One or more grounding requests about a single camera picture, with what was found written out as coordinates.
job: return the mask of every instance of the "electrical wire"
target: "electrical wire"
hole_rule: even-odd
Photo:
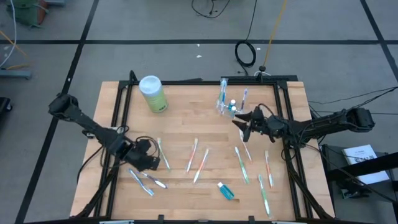
[[[212,14],[213,14],[214,1],[215,1],[215,0],[211,0],[211,9],[210,9],[209,15],[212,15]]]
[[[260,72],[260,71],[254,72],[254,75],[253,75],[253,76],[257,76],[258,73],[265,74],[265,75],[268,75],[268,76],[272,76],[270,73]]]
[[[339,99],[339,100],[333,100],[333,101],[329,101],[329,102],[318,102],[318,101],[308,101],[308,102],[309,103],[317,103],[317,104],[320,104],[320,105],[326,105],[326,104],[330,104],[330,103],[336,103],[336,102],[339,102],[339,101],[350,100],[350,99],[358,98],[358,97],[361,97],[361,96],[366,96],[366,95],[369,95],[369,94],[372,94],[372,93],[378,93],[378,92],[381,92],[381,91],[391,90],[391,89],[395,89],[395,88],[398,88],[398,86],[385,88],[383,90],[371,91],[369,93],[364,93],[364,94],[360,94],[360,95],[357,95],[357,96],[352,96],[352,97],[349,97],[349,98],[343,98],[343,99]]]
[[[290,158],[290,160],[287,160],[287,159],[284,157],[284,153],[285,153],[285,149],[282,149],[282,151],[280,152],[280,156],[281,156],[282,160],[285,161],[285,162],[290,162],[290,161],[292,161],[292,160],[296,157],[296,155],[297,155],[297,151],[294,150],[294,155]]]
[[[384,198],[384,199],[386,199],[386,200],[388,200],[388,201],[390,201],[390,202],[392,202],[392,203],[398,205],[398,202],[397,202],[396,200],[391,199],[390,197],[385,196],[384,194],[378,192],[377,190],[374,190],[374,189],[373,189],[372,187],[370,187],[368,184],[365,184],[364,182],[358,180],[356,177],[354,177],[353,175],[351,175],[349,172],[347,172],[347,171],[341,169],[341,168],[338,167],[336,164],[330,162],[330,161],[326,158],[326,156],[323,155],[323,153],[322,153],[319,149],[317,149],[317,148],[315,148],[315,147],[313,147],[313,146],[310,146],[310,145],[308,145],[308,144],[306,144],[306,146],[309,146],[310,148],[312,148],[312,149],[316,150],[317,152],[319,152],[319,154],[324,158],[325,161],[327,161],[327,163],[329,163],[329,164],[333,165],[334,167],[336,167],[336,169],[338,169],[338,170],[340,170],[342,173],[346,174],[346,175],[347,175],[349,178],[351,178],[353,181],[361,183],[361,184],[363,185],[363,187],[367,188],[367,189],[370,190],[371,192],[373,192],[373,193],[377,194],[378,196],[380,196],[380,197],[382,197],[382,198]]]
[[[309,107],[311,108],[312,112],[318,115],[318,117],[321,117],[321,115],[311,105],[309,105]]]
[[[245,38],[244,40],[238,41],[238,43],[236,43],[236,45],[235,45],[235,57],[236,57],[236,60],[238,61],[238,63],[240,64],[240,66],[243,68],[245,76],[249,76],[248,71],[247,71],[245,68],[251,68],[251,67],[253,67],[254,63],[256,62],[256,50],[254,50],[253,45],[251,45],[251,44],[248,42],[248,39],[249,39],[249,36],[250,36],[250,32],[251,32],[251,27],[252,27],[252,25],[253,25],[254,15],[255,15],[255,13],[256,13],[256,7],[257,7],[257,0],[255,0],[255,2],[254,2],[254,9],[253,9],[253,14],[252,14],[252,16],[251,16],[251,22],[250,22],[250,27],[249,27],[248,35],[246,36],[246,38]],[[243,62],[243,61],[241,60],[241,58],[239,57],[239,55],[238,55],[238,47],[239,47],[241,44],[247,45],[247,46],[249,47],[251,53],[252,53],[253,59],[252,59],[252,61],[251,61],[250,63],[245,63],[245,62]]]
[[[29,67],[30,65],[27,64],[20,64],[20,65],[13,65],[10,67],[7,67],[6,70],[12,70],[12,69],[17,69],[17,68],[24,68],[24,67]]]
[[[104,147],[101,146],[99,149],[97,149],[97,150],[96,150],[96,151],[83,163],[83,165],[81,165],[79,171],[77,172],[76,183],[79,182],[80,173],[81,173],[81,171],[84,169],[84,167],[87,165],[87,163],[88,163],[89,161],[91,161],[91,160],[95,157],[95,155],[97,155],[97,154],[100,152],[100,150],[103,149],[103,148],[104,148]]]
[[[206,15],[204,15],[204,14],[198,12],[198,11],[195,9],[195,7],[193,7],[193,2],[194,2],[194,1],[195,1],[195,0],[192,0],[192,2],[191,2],[191,8],[192,8],[199,16],[203,16],[203,17],[208,18],[208,19],[215,19],[215,18],[219,17],[219,16],[224,12],[225,8],[228,6],[228,4],[229,4],[229,2],[230,2],[230,0],[228,0],[228,2],[225,4],[223,10],[221,10],[221,12],[220,12],[217,16],[206,16]],[[213,8],[214,8],[214,2],[213,2],[213,0],[212,0],[212,3],[213,3],[213,7],[211,7],[211,12],[213,12]]]
[[[269,107],[267,105],[265,105],[264,103],[259,103],[258,106],[263,106],[263,107],[267,108],[267,110],[271,113],[271,115],[275,116],[274,112],[272,112],[272,110],[269,109]]]
[[[19,46],[17,44],[15,44],[3,31],[0,30],[0,34],[6,39],[8,40],[8,42],[10,42],[10,44],[15,45],[15,48],[22,54],[24,55],[26,58],[29,58],[29,56],[22,50],[19,48]]]
[[[360,157],[355,157],[355,156],[347,156],[347,155],[344,155],[343,153],[341,153],[341,152],[338,152],[338,151],[336,151],[336,150],[334,150],[334,149],[332,149],[332,148],[330,148],[330,147],[328,147],[326,144],[324,144],[324,146],[328,149],[328,150],[330,150],[330,151],[332,151],[332,152],[334,152],[334,153],[336,153],[336,154],[339,154],[339,155],[341,155],[341,156],[344,156],[344,157],[349,157],[349,158],[354,158],[354,159],[363,159],[363,158],[360,158]]]
[[[374,101],[375,99],[377,99],[377,98],[379,98],[379,97],[381,97],[381,96],[384,96],[384,95],[387,94],[387,93],[390,93],[390,92],[396,90],[397,88],[398,88],[398,86],[396,86],[396,87],[394,87],[394,88],[392,88],[392,89],[390,89],[390,90],[388,90],[388,91],[386,91],[386,92],[384,92],[384,93],[382,93],[382,94],[380,94],[380,95],[377,95],[377,96],[375,96],[375,97],[373,97],[373,98],[371,98],[371,99],[369,99],[369,100],[366,100],[366,101],[363,102],[363,103],[360,103],[360,104],[358,104],[358,105],[356,105],[356,106],[353,106],[352,108],[359,108],[359,107],[361,107],[361,106],[364,106],[364,105],[366,105],[366,104],[368,104],[368,103]]]
[[[284,0],[284,3],[282,5],[282,9],[279,12],[279,15],[278,15],[278,18],[276,20],[275,26],[274,26],[274,28],[272,30],[271,37],[269,38],[268,48],[267,48],[267,52],[266,52],[266,58],[264,59],[264,63],[262,64],[262,66],[264,66],[264,67],[266,66],[266,63],[267,63],[268,54],[269,54],[269,50],[271,49],[272,40],[274,39],[274,36],[275,36],[276,30],[278,28],[279,22],[282,19],[282,15],[283,15],[283,13],[284,13],[284,11],[286,9],[286,3],[287,3],[287,0]]]
[[[321,144],[321,143],[323,142],[323,140],[325,139],[325,137],[326,137],[326,135],[324,135],[324,136],[321,137],[322,139],[321,139],[320,141],[318,141],[318,145]]]
[[[8,61],[8,59],[10,58],[10,56],[12,55],[15,46],[17,44],[17,21],[15,18],[15,7],[14,7],[14,2],[12,0],[10,0],[11,2],[11,7],[12,7],[12,18],[14,20],[14,44],[12,45],[12,49],[9,52],[8,56],[6,57],[6,59],[4,59],[4,61],[0,64],[0,68]]]

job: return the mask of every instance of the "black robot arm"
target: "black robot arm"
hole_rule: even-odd
[[[57,98],[49,105],[49,113],[63,121],[79,124],[90,133],[94,134],[100,144],[112,155],[126,161],[137,168],[138,171],[145,169],[156,170],[159,165],[159,157],[149,156],[150,148],[148,139],[132,141],[118,133],[116,130],[104,128],[81,112],[78,101],[74,96],[58,94]]]
[[[291,145],[305,145],[311,138],[317,138],[340,131],[368,132],[374,127],[374,121],[369,110],[351,108],[341,110],[328,116],[322,116],[308,121],[290,121],[273,114],[264,117],[261,105],[248,114],[237,114],[235,117],[246,121],[233,120],[233,123],[244,132],[243,141],[247,142],[251,132],[266,134],[272,142],[274,138],[285,137]]]

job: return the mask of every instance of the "wooden table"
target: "wooden table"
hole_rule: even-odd
[[[94,115],[94,120],[102,126],[111,124],[117,86],[117,82],[102,84]],[[310,119],[303,83],[289,82],[288,86],[294,118],[298,121]],[[246,86],[228,86],[227,99],[240,100],[244,88]],[[259,103],[264,103],[277,114],[271,86],[248,88],[247,111]],[[262,174],[272,219],[295,220],[286,164],[280,157],[280,139],[271,143],[267,136],[251,134],[246,144],[253,158],[253,163],[250,164],[237,127],[230,118],[220,116],[215,110],[219,86],[173,85],[164,86],[164,91],[169,107],[163,113],[154,114],[149,111],[138,86],[133,87],[127,120],[130,130],[126,136],[131,139],[142,135],[162,138],[162,148],[172,170],[167,172],[164,161],[161,161],[157,171],[147,173],[166,183],[169,189],[162,189],[143,178],[145,184],[155,192],[154,197],[151,197],[128,174],[127,168],[131,166],[123,165],[119,171],[112,219],[155,220],[159,214],[164,214],[166,220],[247,220],[249,215],[254,215],[256,220],[269,220],[257,179],[258,174]],[[282,91],[280,97],[283,105]],[[191,171],[186,174],[185,168],[195,138],[199,139],[198,149]],[[317,147],[315,140],[311,140],[309,144]],[[85,160],[99,146],[97,140],[88,140]],[[250,184],[243,182],[238,158],[234,152],[235,146],[240,149]],[[193,176],[206,148],[210,149],[208,160],[201,177],[194,185]],[[275,186],[272,189],[266,178],[265,150],[269,151],[274,176]],[[309,190],[325,211],[334,216],[321,156],[309,148],[304,148],[301,152]],[[99,159],[99,156],[96,157],[81,173],[71,215],[80,212],[97,190],[102,170]],[[227,201],[221,194],[217,187],[220,181],[234,192],[235,198],[232,201]],[[305,216],[302,194],[299,188],[297,189],[301,214]],[[104,195],[103,205],[107,201],[108,193]]]

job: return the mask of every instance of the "black cable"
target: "black cable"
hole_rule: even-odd
[[[390,93],[390,92],[396,90],[397,88],[398,88],[398,86],[397,86],[397,87],[393,87],[393,88],[391,88],[390,90],[388,90],[388,91],[386,91],[386,92],[384,92],[384,93],[382,93],[382,94],[380,94],[380,95],[377,95],[377,96],[375,96],[375,97],[373,97],[373,98],[371,98],[371,99],[369,99],[369,100],[366,100],[365,102],[363,102],[363,103],[361,103],[361,104],[358,104],[358,105],[356,105],[356,106],[353,106],[352,108],[359,108],[359,107],[361,107],[361,106],[364,106],[364,105],[366,105],[366,104],[368,104],[368,103],[374,101],[375,99],[377,99],[377,98],[379,98],[379,97],[381,97],[381,96],[383,96],[383,95],[385,95],[385,94],[387,94],[387,93]]]
[[[282,149],[282,151],[280,152],[280,156],[281,156],[282,160],[285,161],[285,162],[292,161],[297,155],[297,151],[294,150],[294,155],[290,158],[290,160],[287,161],[286,158],[284,157],[284,152],[285,152],[285,149]]]
[[[317,101],[309,101],[309,102],[310,102],[310,103],[318,103],[318,104],[321,104],[321,105],[325,105],[325,104],[330,104],[330,103],[336,103],[336,102],[339,102],[339,101],[350,100],[350,99],[358,98],[358,97],[361,97],[361,96],[366,96],[366,95],[369,95],[369,94],[372,94],[372,93],[377,93],[377,92],[380,92],[380,91],[386,91],[386,90],[390,90],[390,89],[396,89],[396,88],[398,88],[398,86],[390,87],[390,88],[385,88],[385,89],[383,89],[383,90],[376,90],[376,91],[372,91],[372,92],[369,92],[369,93],[364,93],[364,94],[361,94],[361,95],[352,96],[352,97],[349,97],[349,98],[343,98],[343,99],[339,99],[339,100],[333,100],[333,101],[329,101],[329,102],[317,102]]]
[[[192,7],[192,9],[193,9],[199,16],[203,16],[203,17],[208,18],[208,19],[215,19],[215,18],[219,17],[219,16],[224,12],[225,8],[228,6],[228,4],[229,4],[229,2],[230,2],[230,0],[228,0],[228,2],[225,4],[223,10],[221,10],[221,12],[220,12],[217,16],[206,16],[206,15],[203,15],[202,13],[198,12],[198,11],[195,9],[195,7],[193,7],[193,2],[194,2],[194,1],[195,1],[195,0],[192,0],[192,2],[191,2],[191,7]]]
[[[347,156],[347,155],[344,155],[343,153],[341,153],[341,152],[338,152],[338,151],[336,151],[336,150],[334,150],[334,149],[331,149],[330,147],[328,147],[326,144],[324,144],[324,146],[328,149],[328,150],[330,150],[330,151],[332,151],[332,152],[334,152],[334,153],[336,153],[336,154],[339,154],[339,155],[341,155],[341,156],[344,156],[344,157],[350,157],[350,158],[355,158],[355,159],[363,159],[363,158],[360,158],[360,157],[355,157],[355,156]]]
[[[245,69],[245,67],[246,67],[246,68],[251,68],[251,67],[253,67],[254,63],[256,62],[256,50],[254,49],[253,45],[251,45],[251,44],[248,42],[248,38],[249,38],[250,32],[251,32],[251,27],[252,27],[252,25],[253,25],[254,15],[255,15],[255,13],[256,13],[256,6],[257,6],[257,0],[256,0],[255,3],[254,3],[254,9],[253,9],[253,14],[252,14],[252,16],[251,16],[251,22],[250,22],[250,28],[249,28],[248,36],[246,37],[246,39],[238,41],[238,43],[236,43],[236,45],[235,45],[235,57],[236,57],[236,60],[238,61],[238,63],[240,64],[240,66],[243,68],[244,74],[245,74],[246,76],[249,76],[249,74],[248,74],[248,71]],[[252,59],[252,61],[251,61],[250,63],[245,63],[245,62],[243,62],[243,61],[239,58],[239,55],[238,55],[238,47],[239,47],[239,45],[241,45],[241,44],[246,44],[246,45],[249,47],[249,49],[250,49],[250,51],[251,51],[251,53],[252,53],[253,59]]]
[[[318,117],[321,117],[321,115],[310,104],[308,105],[311,108],[310,111],[314,112]]]
[[[338,167],[336,164],[330,162],[330,161],[326,158],[326,156],[323,155],[323,153],[322,153],[319,149],[317,149],[317,148],[315,148],[315,147],[313,147],[313,146],[310,146],[310,145],[308,145],[308,144],[306,144],[306,146],[309,146],[310,148],[312,148],[312,149],[316,150],[317,152],[319,152],[320,155],[325,159],[325,161],[327,161],[327,163],[329,163],[329,164],[333,165],[334,167],[336,167],[336,169],[338,169],[338,170],[340,170],[342,173],[346,174],[346,175],[347,175],[349,178],[351,178],[353,181],[361,183],[361,184],[363,185],[363,187],[367,188],[368,190],[370,190],[371,192],[377,194],[378,196],[380,196],[380,197],[382,197],[382,198],[384,198],[384,199],[386,199],[386,200],[388,200],[388,201],[390,201],[390,202],[392,202],[392,203],[394,203],[394,204],[396,204],[396,205],[398,204],[398,202],[397,202],[396,200],[391,199],[391,198],[385,196],[384,194],[378,192],[377,190],[374,190],[374,189],[373,189],[372,187],[370,187],[368,184],[365,184],[364,182],[358,180],[356,177],[354,177],[353,175],[351,175],[349,172],[347,172],[347,171],[341,169],[341,168]]]
[[[81,173],[81,171],[83,170],[83,168],[84,168],[84,167],[87,165],[87,163],[88,163],[90,160],[92,160],[92,159],[95,157],[95,155],[97,155],[97,153],[99,153],[99,151],[100,151],[101,149],[103,149],[103,148],[104,148],[103,146],[99,147],[99,149],[97,149],[97,151],[95,151],[95,152],[83,163],[83,165],[81,165],[79,171],[77,172],[76,183],[79,182],[80,173]]]
[[[103,149],[103,150],[101,151],[101,158],[100,158],[100,160],[99,160],[99,164],[101,165],[101,167],[104,167],[104,152],[105,152],[105,149]],[[126,163],[127,163],[127,162],[124,161],[124,162],[119,163],[118,165],[114,165],[114,166],[108,167],[108,169],[112,169],[112,168],[115,168],[115,167],[119,167],[119,166],[121,166],[121,165],[125,165]]]
[[[325,137],[326,137],[326,135],[321,137],[322,139],[318,142],[318,145],[322,143],[322,141],[325,139]]]
[[[157,152],[157,157],[158,158],[160,157],[159,145],[154,138],[152,138],[150,136],[139,136],[138,138],[136,138],[136,142],[138,142],[139,139],[147,139],[147,140],[151,141],[152,144],[155,146],[155,151],[154,151],[154,153],[151,154],[151,156],[153,156]]]
[[[265,105],[264,103],[260,103],[260,104],[258,104],[258,106],[263,106],[263,107],[267,108],[267,110],[271,113],[271,115],[274,116],[274,112],[272,112],[272,110],[269,109],[269,107],[267,105]]]
[[[213,15],[214,1],[215,0],[211,0],[211,9],[210,9],[209,15]]]

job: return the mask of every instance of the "white toothbrush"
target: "white toothbrush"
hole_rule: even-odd
[[[241,137],[241,140],[242,140],[242,143],[243,143],[243,146],[244,146],[244,150],[246,151],[246,155],[248,155],[250,163],[253,163],[253,161],[251,160],[250,152],[249,152],[248,148],[246,147],[246,144],[243,141],[243,131],[241,131],[240,129],[239,129],[239,135]]]

